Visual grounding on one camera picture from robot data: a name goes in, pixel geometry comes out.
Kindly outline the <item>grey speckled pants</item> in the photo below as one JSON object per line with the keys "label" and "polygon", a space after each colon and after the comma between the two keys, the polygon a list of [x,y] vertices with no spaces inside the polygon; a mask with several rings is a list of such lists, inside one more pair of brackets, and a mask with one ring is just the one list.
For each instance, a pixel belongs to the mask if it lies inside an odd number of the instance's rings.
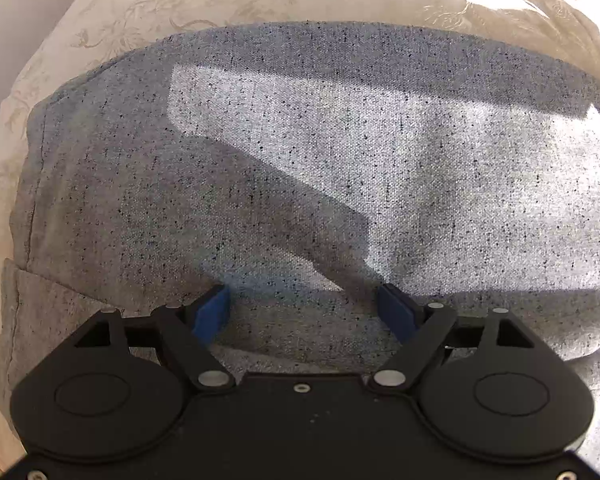
{"label": "grey speckled pants", "polygon": [[208,29],[135,50],[31,110],[7,213],[0,411],[102,308],[223,283],[214,353],[368,373],[389,282],[519,315],[592,389],[600,471],[600,81],[508,44],[360,23]]}

